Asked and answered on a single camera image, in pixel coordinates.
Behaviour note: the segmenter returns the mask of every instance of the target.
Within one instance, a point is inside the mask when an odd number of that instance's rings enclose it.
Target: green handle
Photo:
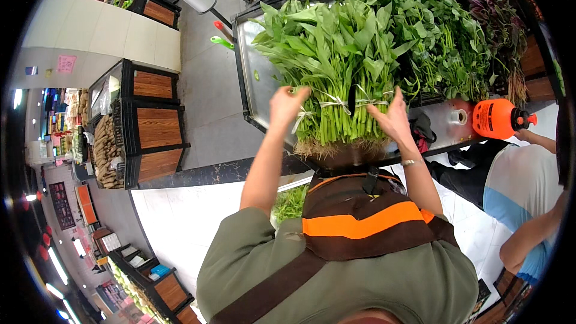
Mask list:
[[[227,47],[228,49],[234,50],[234,44],[228,43],[226,40],[222,39],[221,37],[211,37],[210,41],[216,44],[222,44],[223,46]]]

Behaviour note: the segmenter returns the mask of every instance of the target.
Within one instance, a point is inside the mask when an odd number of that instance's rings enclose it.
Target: orange spray bottle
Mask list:
[[[472,126],[476,133],[486,138],[508,139],[520,129],[536,125],[536,114],[520,110],[507,99],[483,100],[474,107]]]

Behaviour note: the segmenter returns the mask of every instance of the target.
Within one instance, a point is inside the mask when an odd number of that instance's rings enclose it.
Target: white shirt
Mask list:
[[[556,155],[540,145],[508,145],[492,162],[484,187],[484,211],[516,231],[549,212],[560,197]],[[537,279],[548,261],[556,233],[536,246],[518,272]]]

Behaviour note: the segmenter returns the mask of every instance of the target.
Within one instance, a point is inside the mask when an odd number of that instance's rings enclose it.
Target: apron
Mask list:
[[[302,213],[306,249],[216,313],[210,324],[254,323],[328,261],[373,258],[439,239],[458,247],[453,226],[418,209],[400,179],[387,171],[315,175],[309,187]]]

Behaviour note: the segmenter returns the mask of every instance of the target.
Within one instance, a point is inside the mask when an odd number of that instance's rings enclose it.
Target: hand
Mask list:
[[[270,99],[270,129],[279,128],[286,131],[288,125],[296,118],[300,105],[310,96],[309,87],[300,87],[296,94],[290,93],[291,87],[279,87]]]
[[[408,115],[406,114],[406,103],[404,103],[404,96],[400,91],[400,87],[396,87],[396,93],[392,103],[388,106],[388,113],[384,114],[378,110],[377,107],[369,104],[367,107],[371,116],[376,119],[380,128],[392,140],[398,144],[414,143],[412,132],[410,131],[410,124],[408,123]]]
[[[532,136],[532,132],[529,131],[528,129],[520,129],[519,131],[514,133],[514,136],[516,138],[518,138],[518,140],[530,142],[530,137]]]

